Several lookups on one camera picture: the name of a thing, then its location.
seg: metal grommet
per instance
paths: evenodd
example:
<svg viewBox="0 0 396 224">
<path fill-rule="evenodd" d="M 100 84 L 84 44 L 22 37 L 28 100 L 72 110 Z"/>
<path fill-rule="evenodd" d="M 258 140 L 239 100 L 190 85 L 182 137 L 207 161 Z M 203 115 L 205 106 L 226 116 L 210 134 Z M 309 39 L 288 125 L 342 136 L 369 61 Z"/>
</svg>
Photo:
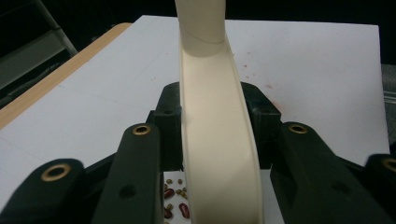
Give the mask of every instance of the metal grommet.
<svg viewBox="0 0 396 224">
<path fill-rule="evenodd" d="M 300 124 L 291 124 L 289 126 L 289 131 L 293 132 L 293 133 L 307 133 L 308 130 Z"/>
<path fill-rule="evenodd" d="M 41 180 L 50 182 L 62 179 L 70 172 L 71 169 L 72 168 L 67 163 L 53 165 L 43 172 L 43 174 L 41 175 Z"/>
<path fill-rule="evenodd" d="M 396 173 L 396 160 L 393 158 L 385 158 L 382 160 L 382 164 Z"/>
<path fill-rule="evenodd" d="M 146 133 L 149 133 L 150 130 L 151 129 L 148 125 L 140 125 L 135 127 L 132 133 L 135 135 L 144 135 Z"/>
</svg>

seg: black plastic part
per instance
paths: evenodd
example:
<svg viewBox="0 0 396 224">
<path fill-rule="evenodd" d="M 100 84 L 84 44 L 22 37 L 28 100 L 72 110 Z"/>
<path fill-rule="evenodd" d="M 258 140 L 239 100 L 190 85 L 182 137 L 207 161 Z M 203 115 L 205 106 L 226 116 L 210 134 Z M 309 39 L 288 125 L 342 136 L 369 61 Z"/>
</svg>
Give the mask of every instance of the black plastic part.
<svg viewBox="0 0 396 224">
<path fill-rule="evenodd" d="M 157 107 L 148 119 L 152 119 L 161 131 L 162 171 L 182 170 L 181 106 L 178 82 L 163 88 Z"/>
<path fill-rule="evenodd" d="M 124 132 L 92 223 L 163 222 L 160 144 L 153 124 L 136 124 Z"/>
<path fill-rule="evenodd" d="M 313 129 L 288 122 L 279 137 L 271 180 L 285 223 L 393 223 Z"/>
<path fill-rule="evenodd" d="M 269 169 L 276 150 L 281 114 L 259 88 L 244 82 L 241 85 L 254 132 L 260 168 Z"/>
<path fill-rule="evenodd" d="M 66 164 L 70 170 L 53 168 Z M 51 177 L 65 176 L 50 180 Z M 17 188 L 0 215 L 0 223 L 73 223 L 83 191 L 84 168 L 72 159 L 50 161 L 35 169 Z"/>
<path fill-rule="evenodd" d="M 396 220 L 396 156 L 369 157 L 364 169 L 365 184 L 393 220 Z"/>
</svg>

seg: white table surface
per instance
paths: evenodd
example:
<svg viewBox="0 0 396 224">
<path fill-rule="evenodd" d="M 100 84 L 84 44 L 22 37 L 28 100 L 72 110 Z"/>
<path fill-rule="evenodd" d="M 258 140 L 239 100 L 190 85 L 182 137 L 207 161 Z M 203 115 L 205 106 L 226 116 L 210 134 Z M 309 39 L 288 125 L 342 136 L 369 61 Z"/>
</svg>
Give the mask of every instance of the white table surface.
<svg viewBox="0 0 396 224">
<path fill-rule="evenodd" d="M 226 21 L 226 30 L 241 81 L 259 87 L 282 121 L 313 127 L 360 165 L 389 152 L 377 26 Z M 0 207 L 47 161 L 89 166 L 114 153 L 178 73 L 177 19 L 140 18 L 0 131 Z M 282 223 L 268 171 L 262 185 L 266 223 Z"/>
</svg>

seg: wooden table edge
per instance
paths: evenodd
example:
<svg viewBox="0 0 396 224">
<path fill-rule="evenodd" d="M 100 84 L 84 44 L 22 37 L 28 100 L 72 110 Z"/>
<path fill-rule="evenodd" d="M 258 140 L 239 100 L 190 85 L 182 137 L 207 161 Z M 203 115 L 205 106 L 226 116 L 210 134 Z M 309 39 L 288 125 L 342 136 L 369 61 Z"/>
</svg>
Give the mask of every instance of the wooden table edge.
<svg viewBox="0 0 396 224">
<path fill-rule="evenodd" d="M 78 70 L 84 63 L 89 61 L 95 54 L 107 46 L 117 36 L 124 32 L 131 23 L 120 23 L 105 34 L 92 42 L 87 48 L 83 49 L 76 56 L 64 63 L 53 71 L 43 80 L 35 84 L 20 97 L 6 105 L 0 110 L 0 129 L 6 127 L 12 120 L 19 116 L 23 111 L 37 102 L 41 97 L 59 85 L 63 80 Z"/>
</svg>

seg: hole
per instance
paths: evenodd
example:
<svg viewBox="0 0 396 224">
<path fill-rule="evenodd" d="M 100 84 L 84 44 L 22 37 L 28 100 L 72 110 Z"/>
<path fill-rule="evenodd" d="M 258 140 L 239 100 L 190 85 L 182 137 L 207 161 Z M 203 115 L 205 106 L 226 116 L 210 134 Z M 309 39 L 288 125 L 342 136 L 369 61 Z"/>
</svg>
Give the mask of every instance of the hole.
<svg viewBox="0 0 396 224">
<path fill-rule="evenodd" d="M 393 158 L 385 158 L 382 160 L 382 164 L 389 170 L 396 173 L 396 160 Z"/>
<path fill-rule="evenodd" d="M 308 130 L 300 124 L 291 124 L 289 130 L 293 133 L 307 133 Z"/>
<path fill-rule="evenodd" d="M 146 133 L 149 133 L 150 127 L 147 125 L 141 125 L 138 127 L 135 127 L 134 130 L 132 131 L 133 134 L 135 135 L 144 135 Z"/>
<path fill-rule="evenodd" d="M 65 177 L 71 170 L 71 167 L 67 163 L 60 163 L 51 166 L 41 175 L 41 180 L 50 182 L 62 179 Z"/>
<path fill-rule="evenodd" d="M 122 199 L 130 199 L 133 198 L 134 195 L 136 194 L 136 189 L 134 188 L 133 185 L 127 185 L 122 187 L 119 191 L 119 196 Z"/>
<path fill-rule="evenodd" d="M 332 189 L 340 191 L 346 195 L 348 195 L 350 193 L 350 188 L 347 185 L 345 185 L 339 181 L 335 181 L 332 183 Z"/>
</svg>

